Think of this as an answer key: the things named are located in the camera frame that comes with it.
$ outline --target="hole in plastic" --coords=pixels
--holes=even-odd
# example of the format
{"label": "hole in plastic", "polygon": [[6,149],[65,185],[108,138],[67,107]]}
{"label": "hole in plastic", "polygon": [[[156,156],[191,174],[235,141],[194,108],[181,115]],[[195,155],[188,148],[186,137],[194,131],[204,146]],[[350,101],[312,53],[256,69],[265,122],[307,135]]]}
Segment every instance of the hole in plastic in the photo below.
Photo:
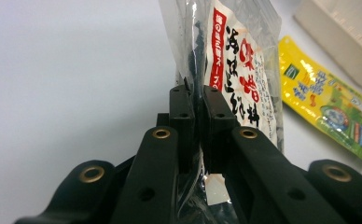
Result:
{"label": "hole in plastic", "polygon": [[189,117],[189,115],[187,113],[182,113],[182,114],[179,114],[179,117],[185,119],[185,118]]}
{"label": "hole in plastic", "polygon": [[79,180],[83,183],[93,183],[100,180],[104,175],[104,168],[101,166],[89,166],[79,174]]}
{"label": "hole in plastic", "polygon": [[295,188],[290,189],[286,194],[290,198],[292,198],[294,200],[298,200],[298,201],[303,201],[306,198],[306,195],[300,189],[295,189]]}
{"label": "hole in plastic", "polygon": [[143,202],[148,202],[155,197],[155,190],[152,188],[141,189],[138,198]]}

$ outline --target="seaweed package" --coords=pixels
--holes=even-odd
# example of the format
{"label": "seaweed package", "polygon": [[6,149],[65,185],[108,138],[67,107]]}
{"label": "seaweed package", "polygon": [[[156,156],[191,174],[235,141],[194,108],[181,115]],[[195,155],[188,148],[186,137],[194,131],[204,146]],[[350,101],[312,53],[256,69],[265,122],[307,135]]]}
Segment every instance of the seaweed package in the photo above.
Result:
{"label": "seaweed package", "polygon": [[289,36],[279,44],[283,101],[362,159],[362,94],[304,54]]}
{"label": "seaweed package", "polygon": [[188,80],[194,106],[203,85],[217,88],[241,125],[260,129],[283,150],[281,19],[270,1],[160,0],[160,7],[177,80]]}

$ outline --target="black bracket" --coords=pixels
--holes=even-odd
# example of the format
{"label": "black bracket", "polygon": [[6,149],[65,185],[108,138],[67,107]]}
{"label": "black bracket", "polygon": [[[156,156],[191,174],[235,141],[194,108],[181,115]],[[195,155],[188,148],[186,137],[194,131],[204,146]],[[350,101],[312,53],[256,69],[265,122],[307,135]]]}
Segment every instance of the black bracket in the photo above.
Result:
{"label": "black bracket", "polygon": [[361,174],[335,161],[300,170],[260,130],[240,127],[216,89],[204,87],[201,106],[185,86],[171,89],[170,113],[158,114],[135,158],[78,165],[42,214],[16,223],[176,223],[177,181],[192,172],[199,144],[241,224],[362,223]]}

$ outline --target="white box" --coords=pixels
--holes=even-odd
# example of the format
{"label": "white box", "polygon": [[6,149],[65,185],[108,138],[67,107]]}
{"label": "white box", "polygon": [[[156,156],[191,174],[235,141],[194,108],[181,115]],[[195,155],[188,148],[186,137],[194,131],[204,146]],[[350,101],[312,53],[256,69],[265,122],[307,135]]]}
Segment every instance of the white box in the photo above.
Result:
{"label": "white box", "polygon": [[362,86],[362,1],[303,0],[295,18]]}

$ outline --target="plastic bag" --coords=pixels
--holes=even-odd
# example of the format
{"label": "plastic bag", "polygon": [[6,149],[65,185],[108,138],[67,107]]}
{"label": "plastic bag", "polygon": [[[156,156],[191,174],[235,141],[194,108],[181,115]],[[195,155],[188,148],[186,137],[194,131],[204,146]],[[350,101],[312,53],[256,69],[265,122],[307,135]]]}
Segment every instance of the plastic bag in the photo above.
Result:
{"label": "plastic bag", "polygon": [[[160,8],[176,81],[188,81],[196,118],[203,85],[210,85],[222,91],[239,123],[259,128],[283,150],[281,19],[270,1],[160,0]],[[201,153],[195,164],[194,174],[180,176],[178,223],[237,223],[230,201],[208,205]]]}

